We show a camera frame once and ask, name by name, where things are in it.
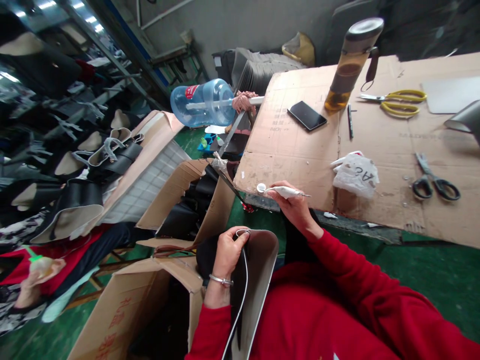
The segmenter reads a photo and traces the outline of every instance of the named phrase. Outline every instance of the hand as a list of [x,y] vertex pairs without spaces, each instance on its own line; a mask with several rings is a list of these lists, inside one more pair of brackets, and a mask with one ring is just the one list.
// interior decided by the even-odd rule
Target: hand
[[[270,188],[276,186],[287,186],[297,189],[288,181],[277,181],[270,185]],[[307,238],[308,241],[316,241],[324,235],[323,229],[314,221],[310,214],[307,198],[304,196],[294,196],[288,199],[281,196],[278,192],[270,190],[268,193],[280,205],[281,211],[286,218]]]
[[234,272],[235,266],[239,261],[242,248],[247,243],[250,236],[248,232],[244,232],[234,241],[235,233],[242,229],[248,229],[248,227],[235,226],[218,237],[215,263],[213,264],[213,276],[220,279],[230,280],[230,276]]
[[25,280],[21,282],[21,288],[28,290],[37,285],[47,282],[51,278],[57,276],[66,264],[67,263],[64,259],[54,259],[53,263],[51,264],[51,273],[49,273],[47,276],[40,277],[40,271],[33,271],[28,275]]

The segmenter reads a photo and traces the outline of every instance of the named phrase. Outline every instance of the yellow-handled scissors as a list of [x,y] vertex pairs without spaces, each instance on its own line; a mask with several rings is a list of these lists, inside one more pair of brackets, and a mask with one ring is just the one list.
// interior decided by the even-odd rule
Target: yellow-handled scissors
[[403,102],[421,103],[427,99],[427,94],[420,90],[399,90],[391,92],[385,96],[362,94],[359,98],[369,102],[379,103],[380,108],[391,115],[401,118],[411,118],[412,116],[417,115],[420,112],[420,109],[418,106],[408,105]]

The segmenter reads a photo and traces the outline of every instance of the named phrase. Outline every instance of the red sleeve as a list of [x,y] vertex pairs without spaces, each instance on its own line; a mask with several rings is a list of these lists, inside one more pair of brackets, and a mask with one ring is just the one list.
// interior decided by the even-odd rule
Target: red sleeve
[[361,320],[403,359],[474,359],[467,339],[420,293],[390,278],[327,231],[310,247]]
[[210,309],[202,305],[190,352],[185,360],[222,358],[230,335],[231,306]]

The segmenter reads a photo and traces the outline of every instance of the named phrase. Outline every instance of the smartphone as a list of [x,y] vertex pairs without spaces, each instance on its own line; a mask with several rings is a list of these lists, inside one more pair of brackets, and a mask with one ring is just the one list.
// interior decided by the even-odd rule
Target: smartphone
[[287,109],[287,112],[302,123],[309,132],[327,123],[326,118],[303,101],[292,105],[291,108]]

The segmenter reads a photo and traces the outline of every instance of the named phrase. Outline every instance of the green floor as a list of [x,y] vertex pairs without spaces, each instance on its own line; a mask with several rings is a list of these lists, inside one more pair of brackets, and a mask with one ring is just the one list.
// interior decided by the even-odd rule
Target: green floor
[[[176,141],[194,159],[202,156],[196,148],[203,130],[184,129]],[[280,214],[261,210],[245,213],[238,200],[233,204],[228,226],[245,225],[273,231],[285,250],[285,230]],[[383,271],[403,285],[421,292],[468,338],[480,343],[480,250],[468,247],[397,247],[383,246],[380,241],[346,231],[327,228]],[[129,259],[144,257],[149,250],[137,246]],[[85,292],[92,292],[90,284]],[[30,321],[18,331],[0,338],[0,360],[66,359],[95,302],[63,313],[55,322]]]

